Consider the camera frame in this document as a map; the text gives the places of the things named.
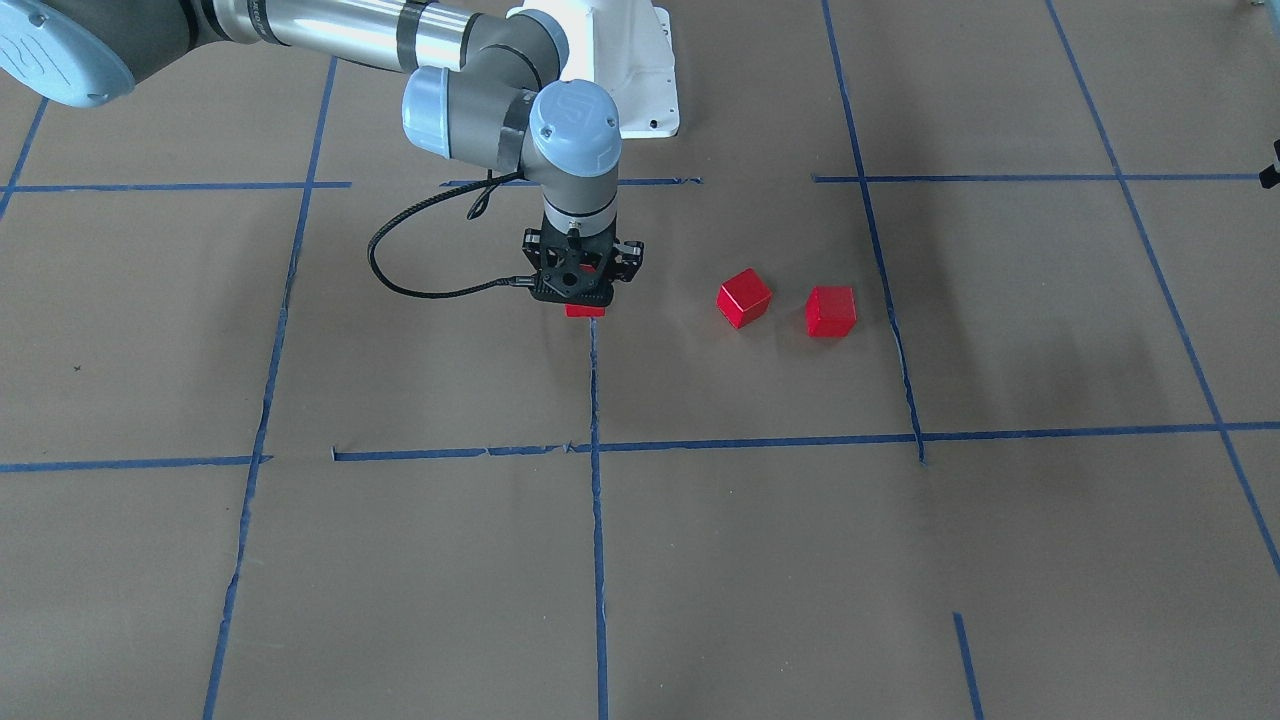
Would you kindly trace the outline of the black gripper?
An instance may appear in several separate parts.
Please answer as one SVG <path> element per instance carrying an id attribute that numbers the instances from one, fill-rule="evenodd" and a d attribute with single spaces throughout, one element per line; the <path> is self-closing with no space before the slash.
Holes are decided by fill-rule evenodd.
<path id="1" fill-rule="evenodd" d="M 579 234 L 554 225 L 540 228 L 540 282 L 547 286 L 599 286 L 612 282 L 611 263 L 614 254 L 616 225 L 595 234 Z M 589 279 L 579 269 L 593 266 L 598 275 Z"/>

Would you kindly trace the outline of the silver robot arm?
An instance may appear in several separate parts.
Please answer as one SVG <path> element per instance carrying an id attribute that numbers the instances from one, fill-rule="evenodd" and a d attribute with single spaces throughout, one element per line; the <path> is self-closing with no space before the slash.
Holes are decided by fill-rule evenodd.
<path id="1" fill-rule="evenodd" d="M 503 14 L 448 1 L 5 1 L 3 70 L 67 108 L 100 108 L 207 47 L 326 58 L 404 82 L 399 120 L 434 156 L 483 172 L 385 222 L 367 242 L 372 274 L 384 238 L 411 217 L 476 195 L 479 218 L 499 187 L 527 183 L 541 210 L 524 233 L 530 265 L 493 287 L 547 302 L 607 305 L 643 265 L 618 234 L 621 114 L 611 94 L 571 79 L 573 41 L 554 13 Z"/>

